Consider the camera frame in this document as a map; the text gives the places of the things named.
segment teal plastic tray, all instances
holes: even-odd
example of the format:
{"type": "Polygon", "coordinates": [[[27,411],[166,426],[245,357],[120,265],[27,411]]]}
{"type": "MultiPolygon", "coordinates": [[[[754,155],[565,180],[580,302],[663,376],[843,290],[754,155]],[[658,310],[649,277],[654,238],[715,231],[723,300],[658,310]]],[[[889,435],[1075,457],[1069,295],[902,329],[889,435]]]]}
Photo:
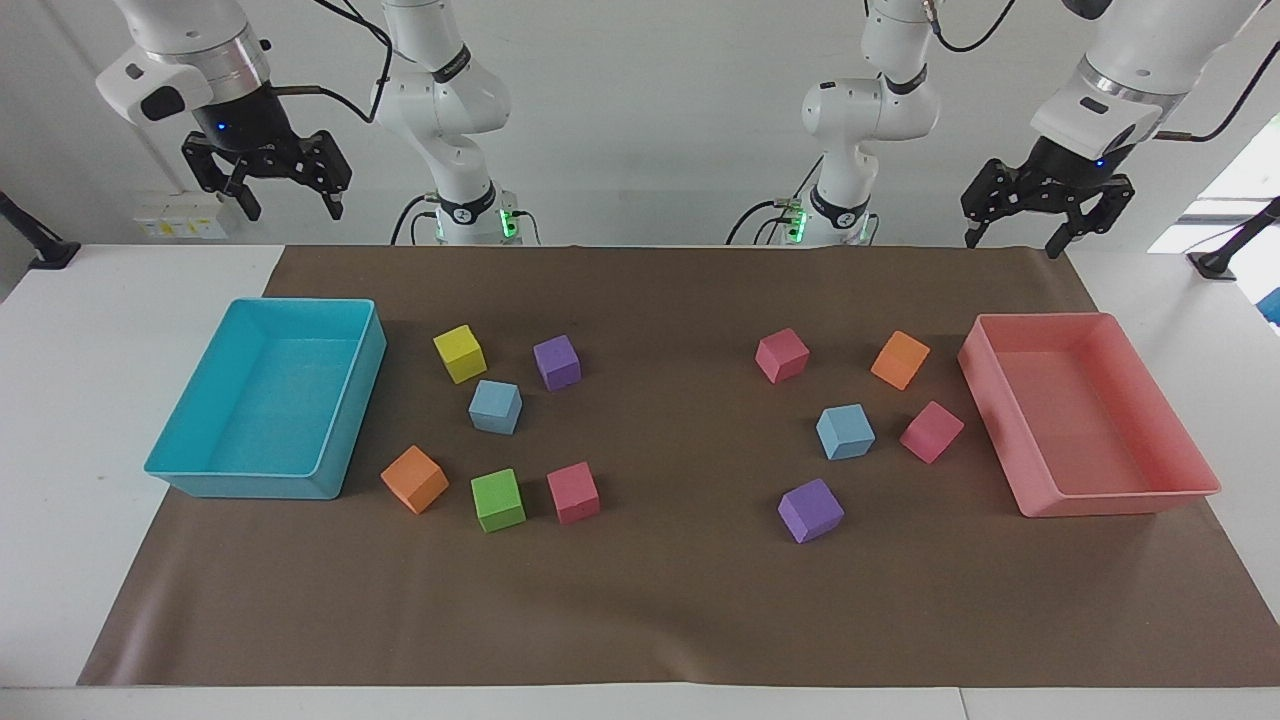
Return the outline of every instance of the teal plastic tray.
{"type": "Polygon", "coordinates": [[[370,300],[232,302],[147,474],[196,497],[337,497],[385,350],[370,300]]]}

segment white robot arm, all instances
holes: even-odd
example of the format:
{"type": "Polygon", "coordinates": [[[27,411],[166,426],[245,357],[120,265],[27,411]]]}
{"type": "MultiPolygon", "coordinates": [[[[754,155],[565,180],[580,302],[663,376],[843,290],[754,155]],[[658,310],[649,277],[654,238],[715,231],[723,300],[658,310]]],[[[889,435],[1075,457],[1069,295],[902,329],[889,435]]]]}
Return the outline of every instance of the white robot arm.
{"type": "Polygon", "coordinates": [[[108,104],[136,124],[191,111],[202,132],[183,158],[206,192],[234,197],[250,219],[261,206],[248,177],[288,178],[320,193],[333,219],[351,167],[326,131],[301,138],[270,82],[268,44],[236,0],[115,0],[136,45],[97,78],[108,104]],[[223,172],[214,161],[232,165],[223,172]]]}
{"type": "Polygon", "coordinates": [[[838,245],[859,236],[879,161],[868,140],[924,137],[938,122],[940,100],[924,56],[929,22],[920,0],[873,0],[863,32],[863,56],[877,78],[837,79],[805,97],[805,128],[823,150],[818,184],[804,199],[804,245],[838,245]]]}
{"type": "Polygon", "coordinates": [[[484,152],[465,137],[507,124],[507,87],[472,59],[449,0],[383,0],[383,10],[397,53],[416,67],[392,73],[378,122],[426,160],[440,199],[440,240],[512,242],[515,197],[489,177],[484,152]]]}
{"type": "Polygon", "coordinates": [[[1016,169],[987,161],[965,191],[965,241],[974,247],[987,227],[1030,210],[1066,213],[1047,245],[1056,258],[1087,232],[1105,233],[1133,197],[1117,165],[1156,135],[1196,87],[1213,54],[1231,41],[1263,0],[1064,0],[1098,20],[1093,46],[1075,74],[1032,119],[1041,138],[1016,169]],[[1085,213],[1082,204],[1100,197],[1085,213]]]}

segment white table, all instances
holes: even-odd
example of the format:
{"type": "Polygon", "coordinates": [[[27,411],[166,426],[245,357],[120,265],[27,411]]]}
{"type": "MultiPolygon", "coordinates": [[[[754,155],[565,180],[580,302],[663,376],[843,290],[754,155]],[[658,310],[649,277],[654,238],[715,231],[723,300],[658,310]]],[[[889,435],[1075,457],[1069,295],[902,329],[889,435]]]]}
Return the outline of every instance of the white table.
{"type": "MultiPolygon", "coordinates": [[[[227,304],[261,295],[280,250],[91,246],[0,304],[0,685],[29,688],[0,691],[0,717],[1280,716],[1280,689],[68,688],[166,487],[141,460],[227,304]]],[[[1071,258],[1221,478],[1213,509],[1275,612],[1280,338],[1180,256],[1071,258]]]]}

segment pink plastic tray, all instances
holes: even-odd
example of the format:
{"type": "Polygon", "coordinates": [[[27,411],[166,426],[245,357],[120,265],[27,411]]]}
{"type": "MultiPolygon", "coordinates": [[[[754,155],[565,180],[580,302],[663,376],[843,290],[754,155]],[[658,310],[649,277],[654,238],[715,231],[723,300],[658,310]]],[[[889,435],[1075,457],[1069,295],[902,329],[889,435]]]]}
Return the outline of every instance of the pink plastic tray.
{"type": "Polygon", "coordinates": [[[1221,489],[1111,315],[979,315],[960,368],[1028,518],[1160,512],[1221,489]]]}

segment yellow cube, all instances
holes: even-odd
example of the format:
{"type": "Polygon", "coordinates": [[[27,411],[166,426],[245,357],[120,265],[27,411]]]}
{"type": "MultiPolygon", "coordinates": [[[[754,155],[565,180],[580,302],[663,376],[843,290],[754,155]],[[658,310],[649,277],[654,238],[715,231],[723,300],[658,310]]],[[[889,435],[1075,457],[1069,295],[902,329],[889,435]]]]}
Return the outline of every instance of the yellow cube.
{"type": "Polygon", "coordinates": [[[439,351],[440,360],[444,360],[444,369],[449,372],[454,384],[470,380],[489,369],[470,325],[453,328],[436,337],[435,350],[439,351]]]}

